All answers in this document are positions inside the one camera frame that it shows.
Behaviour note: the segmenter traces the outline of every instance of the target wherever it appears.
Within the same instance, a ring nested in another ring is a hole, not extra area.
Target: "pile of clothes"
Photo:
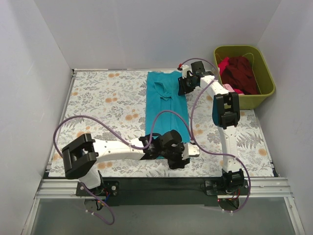
[[[238,94],[259,94],[257,83],[247,58],[226,57],[219,64],[223,86]]]

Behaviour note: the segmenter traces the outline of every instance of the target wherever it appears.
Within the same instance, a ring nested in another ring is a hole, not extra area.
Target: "metal frame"
[[[70,87],[67,94],[67,99],[63,108],[63,112],[60,118],[60,122],[64,119],[65,112],[67,109],[68,100],[72,91],[73,83],[76,77],[77,72],[79,71],[123,71],[125,69],[115,69],[115,70],[79,70],[74,69],[73,75],[71,78]],[[144,71],[164,71],[169,69],[144,69]],[[274,169],[274,165],[272,163],[272,158],[269,154],[268,146],[266,145],[266,150],[268,152],[268,157],[270,159],[270,162],[272,164],[272,167]],[[49,172],[51,168],[52,158],[54,155],[55,149],[54,147],[51,150],[51,154],[49,157],[49,161],[47,164],[46,172]],[[36,193],[33,207],[29,213],[29,216],[27,218],[27,221],[25,223],[24,229],[22,231],[22,235],[29,235],[31,233],[36,213],[38,210],[40,199],[42,198],[48,198],[48,199],[80,199],[80,198],[91,198],[91,197],[77,197],[75,195],[76,193],[76,187],[77,187],[78,180],[67,180],[67,179],[42,179],[41,183],[39,185],[38,191]],[[228,197],[226,195],[219,195],[219,198],[225,198]],[[293,193],[292,190],[288,184],[287,178],[282,177],[257,177],[257,178],[251,178],[251,194],[250,197],[254,198],[264,198],[264,197],[284,197],[286,207],[288,209],[292,225],[294,227],[294,231],[296,235],[304,235],[304,229],[297,211],[297,208],[294,203]]]

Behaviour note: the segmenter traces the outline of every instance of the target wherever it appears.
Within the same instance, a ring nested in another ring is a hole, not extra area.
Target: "gray floor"
[[[41,199],[32,235],[294,234],[283,198],[251,198],[232,216],[204,209],[202,205],[119,206],[113,209],[116,222],[108,226],[85,212],[83,199]],[[111,218],[105,209],[100,214],[108,220]]]

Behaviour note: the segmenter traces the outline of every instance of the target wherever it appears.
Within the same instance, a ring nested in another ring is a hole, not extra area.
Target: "yellow-green plastic bin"
[[[240,109],[255,109],[263,100],[275,91],[275,84],[260,51],[248,45],[221,46],[214,51],[216,67],[225,57],[244,56],[252,66],[258,85],[259,94],[245,94],[239,96]]]

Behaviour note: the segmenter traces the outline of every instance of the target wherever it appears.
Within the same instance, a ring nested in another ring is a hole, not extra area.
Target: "green bin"
[[[240,109],[255,109],[275,91],[275,84],[260,51],[248,45],[221,46],[214,51],[215,64],[217,67],[225,57],[230,58],[240,55],[249,60],[259,91],[259,94],[240,95]],[[218,75],[219,82],[222,83],[220,73]]]

